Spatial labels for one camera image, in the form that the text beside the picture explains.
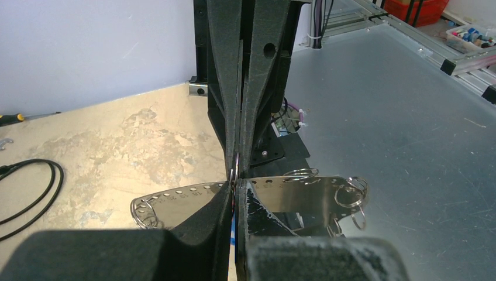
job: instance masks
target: hole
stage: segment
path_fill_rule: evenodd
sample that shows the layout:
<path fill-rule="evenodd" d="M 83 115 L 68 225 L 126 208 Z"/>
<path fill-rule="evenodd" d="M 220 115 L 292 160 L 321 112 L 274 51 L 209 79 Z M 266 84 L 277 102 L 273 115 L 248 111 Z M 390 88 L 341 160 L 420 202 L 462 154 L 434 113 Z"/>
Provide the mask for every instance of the hole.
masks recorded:
<path fill-rule="evenodd" d="M 275 56 L 275 46 L 272 43 L 265 44 L 264 56 L 268 59 L 273 59 Z"/>

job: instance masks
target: wire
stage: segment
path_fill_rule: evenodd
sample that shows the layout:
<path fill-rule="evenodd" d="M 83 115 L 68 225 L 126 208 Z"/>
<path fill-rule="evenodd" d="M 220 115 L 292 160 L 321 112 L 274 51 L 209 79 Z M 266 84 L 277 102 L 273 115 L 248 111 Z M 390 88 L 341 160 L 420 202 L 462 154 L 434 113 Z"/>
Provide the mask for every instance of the wire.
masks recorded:
<path fill-rule="evenodd" d="M 12 164 L 12 165 L 9 165 L 9 166 L 1 166 L 0 167 L 0 181 L 3 180 L 4 178 L 10 176 L 11 174 L 13 174 L 14 172 L 16 172 L 17 170 L 19 170 L 19 169 L 21 169 L 23 167 L 26 167 L 28 165 L 35 164 L 35 163 L 45 163 L 45 164 L 48 164 L 50 166 L 51 178 L 50 178 L 50 182 L 49 182 L 47 188 L 40 195 L 40 197 L 38 197 L 34 202 L 32 202 L 31 204 L 29 204 L 26 208 L 22 209 L 18 213 L 14 214 L 14 215 L 12 215 L 12 216 L 10 216 L 8 218 L 0 221 L 0 225 L 4 225 L 4 224 L 6 224 L 9 221 L 12 221 L 15 218 L 18 218 L 19 216 L 21 216 L 22 214 L 24 214 L 25 212 L 27 212 L 31 208 L 33 208 L 43 198 L 45 198 L 45 196 L 48 194 L 48 192 L 50 192 L 51 188 L 53 187 L 53 184 L 55 183 L 55 176 L 56 176 L 55 168 L 58 169 L 59 174 L 60 174 L 57 188 L 55 189 L 55 192 L 53 193 L 53 196 L 51 197 L 50 201 L 46 204 L 46 206 L 37 215 L 35 215 L 34 218 L 32 218 L 30 221 L 28 221 L 25 225 L 23 225 L 23 226 L 19 227 L 18 229 L 12 231 L 11 233 L 9 233 L 9 234 L 7 234 L 5 236 L 0 237 L 0 242 L 9 239 L 10 237 L 12 237 L 12 236 L 20 233 L 21 231 L 23 231 L 24 229 L 28 228 L 30 225 L 32 225 L 33 223 L 35 223 L 35 221 L 37 221 L 44 213 L 46 213 L 46 211 L 48 211 L 48 209 L 51 207 L 51 205 L 54 203 L 55 199 L 57 198 L 58 194 L 60 193 L 60 190 L 62 188 L 62 184 L 64 182 L 64 170 L 62 169 L 62 167 L 58 163 L 53 162 L 51 160 L 46 160 L 46 159 L 30 159 L 30 160 L 25 160 L 25 161 L 22 161 L 22 162 L 19 162 L 19 163 L 16 163 L 16 164 Z"/>
<path fill-rule="evenodd" d="M 334 0 L 330 0 L 330 7 L 329 7 L 329 11 L 327 12 L 327 18 L 326 18 L 326 20 L 324 22 L 324 26 L 322 27 L 321 37 L 324 37 L 325 30 L 326 30 L 326 27 L 327 27 L 327 24 L 328 24 L 329 18 L 330 18 L 330 12 L 332 11 L 332 7 L 333 6 L 334 6 Z"/>
<path fill-rule="evenodd" d="M 286 98 L 284 98 L 284 112 L 283 112 L 283 114 L 279 114 L 278 117 L 274 118 L 272 120 L 272 123 L 274 123 L 275 121 L 281 119 L 284 115 L 286 115 L 287 112 L 288 112 L 288 100 L 286 100 Z"/>
<path fill-rule="evenodd" d="M 322 2 L 323 0 L 315 0 L 315 5 L 314 5 L 314 49 L 320 49 L 319 42 L 320 40 L 320 34 L 322 33 Z"/>

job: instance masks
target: metal key ring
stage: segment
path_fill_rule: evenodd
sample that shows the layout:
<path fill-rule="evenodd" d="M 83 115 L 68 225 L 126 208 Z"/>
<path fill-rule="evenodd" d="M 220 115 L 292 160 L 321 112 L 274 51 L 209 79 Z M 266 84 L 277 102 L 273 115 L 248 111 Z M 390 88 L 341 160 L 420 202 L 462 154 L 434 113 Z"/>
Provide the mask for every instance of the metal key ring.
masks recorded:
<path fill-rule="evenodd" d="M 367 220 L 365 219 L 365 213 L 363 212 L 363 209 L 361 208 L 361 206 L 359 206 L 359 208 L 360 208 L 361 215 L 363 216 L 363 222 L 361 223 L 361 226 L 358 225 L 358 222 L 356 221 L 355 214 L 352 214 L 352 220 L 353 220 L 353 223 L 355 224 L 355 226 L 359 230 L 364 230 L 365 227 L 367 226 Z"/>
<path fill-rule="evenodd" d="M 329 234 L 330 237 L 340 237 L 343 235 L 343 230 L 341 229 L 341 225 L 339 225 L 339 222 L 337 221 L 337 218 L 334 218 L 334 224 L 337 226 L 337 233 L 332 230 L 330 225 L 326 226 L 327 233 Z"/>
<path fill-rule="evenodd" d="M 352 183 L 353 180 L 355 180 L 358 183 L 360 183 L 360 185 L 363 187 L 363 189 L 360 189 L 360 188 L 356 187 Z M 344 208 L 353 208 L 353 207 L 360 206 L 363 203 L 363 201 L 364 201 L 364 199 L 365 199 L 365 197 L 367 196 L 367 193 L 368 193 L 368 184 L 367 184 L 367 181 L 365 181 L 361 177 L 349 177 L 348 180 L 347 180 L 347 182 L 348 182 L 349 186 L 345 187 L 345 186 L 341 185 L 336 190 L 336 193 L 334 194 L 334 200 L 336 201 L 336 203 L 338 205 L 340 205 L 341 207 L 344 207 Z M 339 193 L 339 191 L 341 189 L 345 189 L 347 192 L 352 192 L 352 191 L 357 190 L 361 194 L 360 199 L 358 199 L 357 201 L 355 201 L 353 203 L 350 203 L 350 204 L 344 204 L 344 203 L 339 202 L 339 200 L 337 199 L 337 194 Z"/>
<path fill-rule="evenodd" d="M 359 194 L 360 194 L 360 199 L 358 199 L 357 201 L 353 202 L 353 203 L 350 203 L 350 204 L 344 204 L 344 203 L 341 203 L 339 202 L 339 200 L 337 199 L 337 194 L 339 193 L 339 191 L 341 189 L 345 189 L 346 191 L 348 192 L 352 192 L 352 191 L 355 191 L 355 190 L 358 190 Z M 363 199 L 365 198 L 363 192 L 358 189 L 357 187 L 355 186 L 340 186 L 336 192 L 334 193 L 334 200 L 336 201 L 336 204 L 340 205 L 341 207 L 344 207 L 344 208 L 353 208 L 353 207 L 357 207 L 357 206 L 360 206 L 362 203 L 363 203 Z"/>
<path fill-rule="evenodd" d="M 362 186 L 362 189 L 358 188 L 355 184 L 352 183 L 352 181 L 357 181 L 361 186 Z M 368 183 L 365 179 L 362 179 L 361 177 L 349 177 L 348 178 L 348 181 L 347 181 L 351 186 L 359 189 L 362 194 L 363 194 L 363 197 L 367 196 L 367 193 L 368 193 Z"/>
<path fill-rule="evenodd" d="M 306 180 L 310 179 L 311 177 L 315 177 L 318 174 L 319 170 L 315 168 L 293 170 L 283 175 L 283 177 L 289 176 L 288 178 L 284 179 L 283 182 Z"/>
<path fill-rule="evenodd" d="M 145 224 L 139 217 L 138 217 L 138 214 L 136 213 L 136 209 L 133 208 L 133 205 L 134 203 L 131 203 L 131 206 L 130 206 L 130 209 L 131 209 L 131 215 L 133 217 L 133 220 L 135 221 L 135 223 L 140 227 L 140 228 L 144 228 L 144 229 L 151 229 L 151 228 L 156 228 L 156 226 L 159 224 L 159 218 L 157 217 L 157 213 L 155 213 L 155 210 L 153 209 L 153 207 L 150 205 L 150 203 L 148 202 L 149 199 L 151 199 L 152 197 L 148 198 L 147 200 L 145 199 L 142 199 L 142 202 L 145 203 L 150 209 L 151 211 L 153 212 L 153 217 L 155 218 L 155 222 L 153 225 L 147 225 Z"/>

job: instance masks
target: aluminum table surface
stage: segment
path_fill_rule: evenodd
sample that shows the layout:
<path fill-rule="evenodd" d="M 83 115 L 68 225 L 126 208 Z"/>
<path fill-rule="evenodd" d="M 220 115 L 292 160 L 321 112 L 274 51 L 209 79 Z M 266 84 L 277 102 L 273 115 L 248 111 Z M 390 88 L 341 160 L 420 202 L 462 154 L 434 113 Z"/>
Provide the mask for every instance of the aluminum table surface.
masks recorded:
<path fill-rule="evenodd" d="M 390 241 L 412 280 L 494 280 L 496 108 L 421 53 L 387 25 L 333 36 L 294 53 L 286 97 L 310 167 L 370 183 L 347 237 Z"/>

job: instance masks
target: white cable tie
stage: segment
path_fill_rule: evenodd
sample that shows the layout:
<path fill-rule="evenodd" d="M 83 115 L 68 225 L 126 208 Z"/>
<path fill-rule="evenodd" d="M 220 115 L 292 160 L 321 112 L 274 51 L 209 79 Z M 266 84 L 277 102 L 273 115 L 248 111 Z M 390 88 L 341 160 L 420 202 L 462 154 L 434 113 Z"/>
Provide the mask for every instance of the white cable tie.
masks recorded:
<path fill-rule="evenodd" d="M 322 38 L 322 36 L 319 36 L 319 37 L 310 36 L 310 34 L 308 34 L 308 33 L 306 35 L 308 36 L 308 38 L 313 39 L 313 40 Z"/>

